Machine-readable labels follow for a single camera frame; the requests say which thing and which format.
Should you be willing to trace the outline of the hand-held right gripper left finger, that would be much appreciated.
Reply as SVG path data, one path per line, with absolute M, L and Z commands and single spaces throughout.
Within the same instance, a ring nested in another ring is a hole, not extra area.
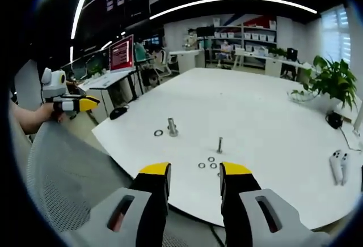
M 90 211 L 80 228 L 64 232 L 67 246 L 162 246 L 171 164 L 148 165 Z

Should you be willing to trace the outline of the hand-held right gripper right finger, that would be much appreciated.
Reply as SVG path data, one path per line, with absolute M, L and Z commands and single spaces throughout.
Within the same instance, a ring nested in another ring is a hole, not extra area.
M 324 232 L 301 223 L 298 211 L 263 189 L 243 165 L 220 163 L 221 214 L 227 246 L 328 246 Z

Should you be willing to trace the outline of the person's left hand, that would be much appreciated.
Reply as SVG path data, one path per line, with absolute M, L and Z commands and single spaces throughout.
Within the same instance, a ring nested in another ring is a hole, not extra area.
M 56 109 L 56 107 L 56 103 L 45 103 L 42 105 L 41 109 L 45 121 L 53 119 L 61 123 L 64 120 L 64 113 Z

